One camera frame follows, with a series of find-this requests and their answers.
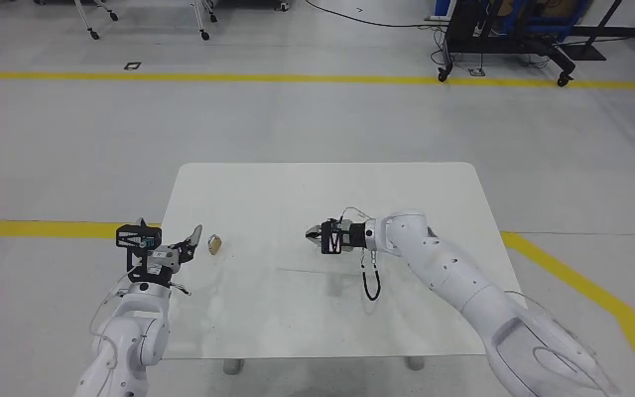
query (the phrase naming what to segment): gray floor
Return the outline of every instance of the gray floor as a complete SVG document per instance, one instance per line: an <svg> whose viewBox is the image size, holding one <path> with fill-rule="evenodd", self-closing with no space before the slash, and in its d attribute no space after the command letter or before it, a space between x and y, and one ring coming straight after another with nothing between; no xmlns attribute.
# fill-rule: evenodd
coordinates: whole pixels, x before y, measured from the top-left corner
<svg viewBox="0 0 635 397"><path fill-rule="evenodd" d="M0 3L0 71L141 71L435 75L431 31L361 25L297 0L288 13L219 6L197 34L188 2L108 3L112 23L71 5ZM322 6L417 23L414 0ZM635 44L607 43L582 80L628 80ZM466 76L478 57L465 57ZM488 77L554 78L485 57ZM161 221L189 162L467 161L498 226L528 232L635 306L635 93L496 86L0 80L0 219ZM608 312L510 251L523 291L597 351L624 395L635 357ZM68 395L89 360L87 322L123 269L108 241L0 239L3 395ZM210 360L151 368L152 396L506 396L483 357L249 361L237 377Z"/></svg>

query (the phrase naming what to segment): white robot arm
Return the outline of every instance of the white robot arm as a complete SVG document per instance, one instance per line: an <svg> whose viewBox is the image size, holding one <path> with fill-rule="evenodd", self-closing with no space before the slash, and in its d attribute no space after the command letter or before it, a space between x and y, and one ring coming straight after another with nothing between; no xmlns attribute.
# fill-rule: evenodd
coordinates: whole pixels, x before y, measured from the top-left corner
<svg viewBox="0 0 635 397"><path fill-rule="evenodd" d="M323 254L361 247L402 257L480 335L492 371L512 396L619 395L572 333L516 303L439 239L422 213L397 212L364 223L342 216L309 229L307 238Z"/></svg>
<svg viewBox="0 0 635 397"><path fill-rule="evenodd" d="M190 294L172 283L172 275L193 259L201 232L199 225L185 241L161 245L161 229L143 219L117 230L117 246L128 251L126 276L132 284L117 294L122 300L112 316L97 332L91 331L96 358L81 375L75 397L146 396L146 367L159 363L168 344L170 287Z"/></svg>

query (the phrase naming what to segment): table top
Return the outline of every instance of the table top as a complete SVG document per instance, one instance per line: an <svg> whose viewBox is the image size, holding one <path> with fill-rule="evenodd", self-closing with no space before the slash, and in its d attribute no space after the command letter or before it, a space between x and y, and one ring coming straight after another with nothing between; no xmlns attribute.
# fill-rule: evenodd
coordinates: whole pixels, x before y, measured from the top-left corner
<svg viewBox="0 0 635 397"><path fill-rule="evenodd" d="M203 235L174 277L192 295L172 293L164 358L483 354L467 321L400 258L378 255L382 289L371 303L360 251L321 255L305 239L309 227L350 205L373 217L423 211L493 282L520 291L469 164L187 164L163 240L180 241L199 223ZM223 241L214 256L206 249L212 233Z"/></svg>

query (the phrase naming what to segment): caster wheel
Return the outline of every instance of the caster wheel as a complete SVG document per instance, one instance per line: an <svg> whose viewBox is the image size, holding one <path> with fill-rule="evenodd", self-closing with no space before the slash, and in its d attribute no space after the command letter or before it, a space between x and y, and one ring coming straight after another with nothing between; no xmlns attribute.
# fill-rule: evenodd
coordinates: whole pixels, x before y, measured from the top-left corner
<svg viewBox="0 0 635 397"><path fill-rule="evenodd" d="M564 72L560 73L560 77L558 78L558 86L565 86L569 84L569 81L572 80L570 76L565 74Z"/></svg>
<svg viewBox="0 0 635 397"><path fill-rule="evenodd" d="M446 81L448 73L445 71L445 69L442 67L438 67L437 70L439 71L439 81L440 82Z"/></svg>

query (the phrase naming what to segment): yellow floor line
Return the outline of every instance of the yellow floor line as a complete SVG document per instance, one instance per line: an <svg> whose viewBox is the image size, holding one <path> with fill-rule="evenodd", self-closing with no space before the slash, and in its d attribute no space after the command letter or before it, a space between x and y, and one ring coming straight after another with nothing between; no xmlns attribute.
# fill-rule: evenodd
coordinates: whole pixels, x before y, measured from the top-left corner
<svg viewBox="0 0 635 397"><path fill-rule="evenodd" d="M0 237L51 238L114 238L115 230L123 223L0 220ZM628 342L635 351L635 311L609 292L593 284L570 266L542 250L518 233L503 231L507 248L515 249L527 259L596 302L619 322Z"/></svg>
<svg viewBox="0 0 635 397"><path fill-rule="evenodd" d="M612 314L622 327L622 331L626 335L631 348L635 351L635 311L630 306L577 273L564 262L543 251L520 234L504 231L501 236L507 248L515 249L523 254L527 259L540 265L543 269Z"/></svg>
<svg viewBox="0 0 635 397"><path fill-rule="evenodd" d="M124 223L0 220L0 237L115 238Z"/></svg>
<svg viewBox="0 0 635 397"><path fill-rule="evenodd" d="M73 71L0 71L0 79L21 80L114 80L190 82L304 82L349 84L441 85L435 75L337 75L337 74L232 74L232 73L141 73ZM557 87L554 79L450 77L447 85L507 87ZM635 81L574 80L567 88L635 89Z"/></svg>

